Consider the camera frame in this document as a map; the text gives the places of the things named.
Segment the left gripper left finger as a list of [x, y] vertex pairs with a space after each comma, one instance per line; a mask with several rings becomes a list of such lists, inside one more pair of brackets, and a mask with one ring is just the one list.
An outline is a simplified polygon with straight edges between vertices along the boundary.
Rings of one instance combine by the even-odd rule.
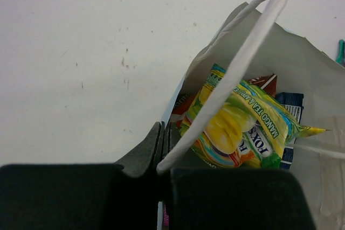
[[1, 229], [158, 229], [165, 125], [116, 162], [1, 167]]

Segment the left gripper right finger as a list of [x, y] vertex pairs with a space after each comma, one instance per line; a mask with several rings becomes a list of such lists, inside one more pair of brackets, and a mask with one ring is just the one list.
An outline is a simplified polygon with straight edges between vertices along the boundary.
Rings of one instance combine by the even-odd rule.
[[192, 150], [173, 166], [170, 229], [315, 229], [302, 188], [280, 169], [213, 169]]

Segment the yellow green Fox's candy bag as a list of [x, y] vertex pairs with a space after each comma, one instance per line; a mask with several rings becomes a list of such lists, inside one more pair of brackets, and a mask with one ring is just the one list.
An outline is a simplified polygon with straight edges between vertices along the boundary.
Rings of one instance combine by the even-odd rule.
[[192, 145], [213, 168], [280, 168], [291, 140], [325, 129], [302, 126], [276, 99], [242, 80]]

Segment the red snack mix bag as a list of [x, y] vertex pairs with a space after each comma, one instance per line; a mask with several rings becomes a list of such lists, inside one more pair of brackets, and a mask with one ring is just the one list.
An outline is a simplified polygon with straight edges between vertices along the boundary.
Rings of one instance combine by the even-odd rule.
[[[277, 88], [277, 76], [275, 74], [253, 78], [248, 82], [261, 88], [268, 95], [275, 97]], [[188, 111], [195, 97], [196, 94], [179, 95], [170, 115], [170, 122], [180, 123], [184, 119], [185, 113]]]

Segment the green mint candy bag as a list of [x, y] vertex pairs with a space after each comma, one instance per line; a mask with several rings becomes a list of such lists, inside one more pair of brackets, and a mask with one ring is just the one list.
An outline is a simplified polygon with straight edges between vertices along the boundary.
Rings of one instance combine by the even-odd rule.
[[336, 62], [343, 66], [345, 65], [345, 53], [344, 53], [344, 47], [345, 47], [345, 43], [343, 39], [339, 40], [339, 44], [338, 44], [338, 53], [337, 53], [337, 57], [336, 57]]

